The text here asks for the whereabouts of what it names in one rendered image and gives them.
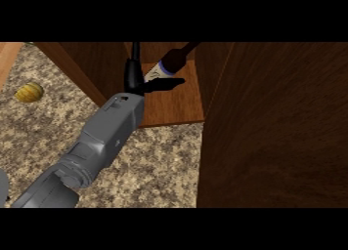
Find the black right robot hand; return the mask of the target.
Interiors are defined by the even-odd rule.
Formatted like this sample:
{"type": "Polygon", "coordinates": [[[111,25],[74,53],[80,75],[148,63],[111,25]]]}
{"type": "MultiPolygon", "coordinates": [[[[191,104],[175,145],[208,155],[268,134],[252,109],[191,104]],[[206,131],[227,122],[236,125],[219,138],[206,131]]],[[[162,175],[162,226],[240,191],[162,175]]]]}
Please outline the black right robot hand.
{"type": "Polygon", "coordinates": [[[145,82],[141,63],[141,43],[134,43],[132,56],[125,69],[125,92],[144,95],[156,91],[171,91],[185,83],[184,78],[154,78],[145,82]]]}

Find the dark wine bottle white label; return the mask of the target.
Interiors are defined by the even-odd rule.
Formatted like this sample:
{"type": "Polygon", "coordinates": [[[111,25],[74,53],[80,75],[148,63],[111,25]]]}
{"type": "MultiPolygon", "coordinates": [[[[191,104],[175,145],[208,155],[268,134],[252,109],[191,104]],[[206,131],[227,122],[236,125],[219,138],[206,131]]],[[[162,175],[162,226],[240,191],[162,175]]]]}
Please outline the dark wine bottle white label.
{"type": "Polygon", "coordinates": [[[200,42],[190,42],[181,49],[172,49],[145,74],[145,82],[156,78],[172,78],[187,65],[187,57],[200,42]]]}

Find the brown wooden cabinet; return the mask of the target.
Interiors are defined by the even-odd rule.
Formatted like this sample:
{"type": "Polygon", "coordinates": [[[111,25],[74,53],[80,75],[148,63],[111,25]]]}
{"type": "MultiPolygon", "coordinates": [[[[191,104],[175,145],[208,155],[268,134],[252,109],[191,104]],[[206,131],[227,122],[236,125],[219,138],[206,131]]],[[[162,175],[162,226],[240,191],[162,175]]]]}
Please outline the brown wooden cabinet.
{"type": "MultiPolygon", "coordinates": [[[[125,91],[129,42],[39,42],[36,47],[98,105],[125,91]]],[[[171,91],[145,95],[145,127],[205,121],[231,47],[228,42],[203,42],[190,53],[177,73],[185,83],[171,91]]]]}

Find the dark brown cabinet door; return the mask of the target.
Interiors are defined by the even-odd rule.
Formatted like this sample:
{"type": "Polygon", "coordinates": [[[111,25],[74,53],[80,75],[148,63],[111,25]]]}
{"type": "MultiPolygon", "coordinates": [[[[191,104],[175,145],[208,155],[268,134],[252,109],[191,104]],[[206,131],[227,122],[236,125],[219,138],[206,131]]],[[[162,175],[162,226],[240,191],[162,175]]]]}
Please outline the dark brown cabinet door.
{"type": "Polygon", "coordinates": [[[203,125],[202,207],[348,207],[348,42],[234,44],[203,125]]]}

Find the yellow squash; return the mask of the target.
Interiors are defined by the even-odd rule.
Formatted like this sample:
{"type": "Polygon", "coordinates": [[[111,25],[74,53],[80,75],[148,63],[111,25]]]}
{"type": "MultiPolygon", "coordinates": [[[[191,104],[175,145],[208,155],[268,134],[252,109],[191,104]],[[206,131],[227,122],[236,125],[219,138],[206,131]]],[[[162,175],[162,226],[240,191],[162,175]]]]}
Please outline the yellow squash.
{"type": "Polygon", "coordinates": [[[43,94],[43,87],[37,83],[30,82],[20,88],[15,97],[24,103],[34,103],[42,99],[43,94]]]}

